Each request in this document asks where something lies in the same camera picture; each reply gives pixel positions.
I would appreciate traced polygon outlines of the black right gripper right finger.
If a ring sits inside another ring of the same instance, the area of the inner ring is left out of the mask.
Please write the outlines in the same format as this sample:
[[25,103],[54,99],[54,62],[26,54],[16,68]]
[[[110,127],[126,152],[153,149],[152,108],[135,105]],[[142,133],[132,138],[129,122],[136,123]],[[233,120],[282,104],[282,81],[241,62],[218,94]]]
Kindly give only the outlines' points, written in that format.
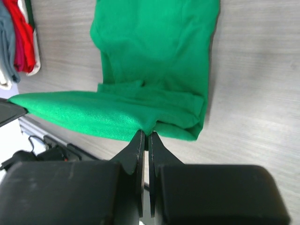
[[149,152],[149,192],[150,192],[150,213],[155,216],[156,187],[159,174],[159,167],[162,165],[183,165],[174,154],[163,144],[157,132],[148,136]]

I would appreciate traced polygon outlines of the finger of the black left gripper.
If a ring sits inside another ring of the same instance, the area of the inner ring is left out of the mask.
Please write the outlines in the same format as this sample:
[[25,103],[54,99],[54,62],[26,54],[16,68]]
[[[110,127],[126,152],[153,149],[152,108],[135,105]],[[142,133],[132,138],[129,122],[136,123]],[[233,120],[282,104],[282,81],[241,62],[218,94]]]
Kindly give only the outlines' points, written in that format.
[[7,99],[0,99],[0,127],[26,115],[28,110],[19,105],[8,102]]

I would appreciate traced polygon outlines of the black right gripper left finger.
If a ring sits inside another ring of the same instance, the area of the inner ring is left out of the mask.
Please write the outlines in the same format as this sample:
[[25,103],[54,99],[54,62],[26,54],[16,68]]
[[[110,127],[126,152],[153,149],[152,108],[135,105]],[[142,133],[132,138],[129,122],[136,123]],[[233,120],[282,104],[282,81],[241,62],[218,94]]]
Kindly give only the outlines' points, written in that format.
[[139,216],[143,216],[143,194],[144,194],[144,151],[145,133],[137,131],[129,144],[115,155],[111,162],[120,163],[127,175],[134,180],[134,196]]

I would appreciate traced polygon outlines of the green t-shirt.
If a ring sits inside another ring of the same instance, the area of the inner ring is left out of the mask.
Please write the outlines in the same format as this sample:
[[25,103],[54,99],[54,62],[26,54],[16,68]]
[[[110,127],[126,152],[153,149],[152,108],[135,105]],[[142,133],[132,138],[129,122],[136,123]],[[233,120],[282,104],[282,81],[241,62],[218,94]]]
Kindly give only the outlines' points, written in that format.
[[129,141],[141,130],[187,141],[204,125],[217,0],[98,0],[90,36],[97,91],[27,93],[11,103],[58,126]]

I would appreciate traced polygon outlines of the white folded t-shirt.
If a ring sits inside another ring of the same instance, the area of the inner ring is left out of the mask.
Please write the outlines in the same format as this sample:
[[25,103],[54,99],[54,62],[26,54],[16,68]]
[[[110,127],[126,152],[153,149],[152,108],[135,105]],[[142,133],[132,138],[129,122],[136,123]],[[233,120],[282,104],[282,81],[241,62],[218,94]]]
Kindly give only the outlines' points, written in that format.
[[[27,76],[35,75],[41,68],[41,61],[39,55],[39,48],[38,48],[38,39],[37,39],[37,31],[32,11],[32,5],[30,0],[18,0],[18,6],[20,11],[23,13],[26,22],[33,28],[33,42],[34,42],[34,53],[35,53],[35,61],[36,64],[34,69],[30,73],[26,72],[18,72],[25,73]],[[2,71],[0,71],[0,88],[3,90],[10,90],[15,82],[11,81],[9,78],[4,75]]]

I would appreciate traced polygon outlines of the red folded t-shirt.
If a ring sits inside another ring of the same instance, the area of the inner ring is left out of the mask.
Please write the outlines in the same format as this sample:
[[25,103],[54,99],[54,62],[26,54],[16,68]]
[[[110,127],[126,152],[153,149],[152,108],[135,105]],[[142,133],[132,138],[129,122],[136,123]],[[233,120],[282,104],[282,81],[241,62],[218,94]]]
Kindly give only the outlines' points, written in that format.
[[33,28],[26,22],[17,0],[4,0],[10,13],[15,31],[14,67],[18,72],[30,73],[36,64],[33,42]]

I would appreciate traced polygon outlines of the grey folded t-shirt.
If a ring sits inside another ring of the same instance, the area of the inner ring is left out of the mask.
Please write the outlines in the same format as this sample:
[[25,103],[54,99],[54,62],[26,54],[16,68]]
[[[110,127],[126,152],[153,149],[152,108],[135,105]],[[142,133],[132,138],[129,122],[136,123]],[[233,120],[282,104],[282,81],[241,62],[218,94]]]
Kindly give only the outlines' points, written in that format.
[[0,70],[15,83],[20,76],[14,67],[15,29],[12,18],[3,1],[0,1]]

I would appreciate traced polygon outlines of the aluminium frame rail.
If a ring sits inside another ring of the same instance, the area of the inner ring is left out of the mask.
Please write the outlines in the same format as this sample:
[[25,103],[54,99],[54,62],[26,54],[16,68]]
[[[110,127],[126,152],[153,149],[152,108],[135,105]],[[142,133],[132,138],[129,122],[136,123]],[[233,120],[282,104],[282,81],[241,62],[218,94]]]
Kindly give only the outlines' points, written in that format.
[[67,145],[69,143],[59,138],[58,136],[52,134],[51,132],[48,132],[46,129],[44,129],[44,127],[39,122],[29,117],[23,116],[19,118],[19,123],[20,123],[21,130],[26,132],[27,134],[36,135],[40,138],[44,136],[49,136],[63,145]]

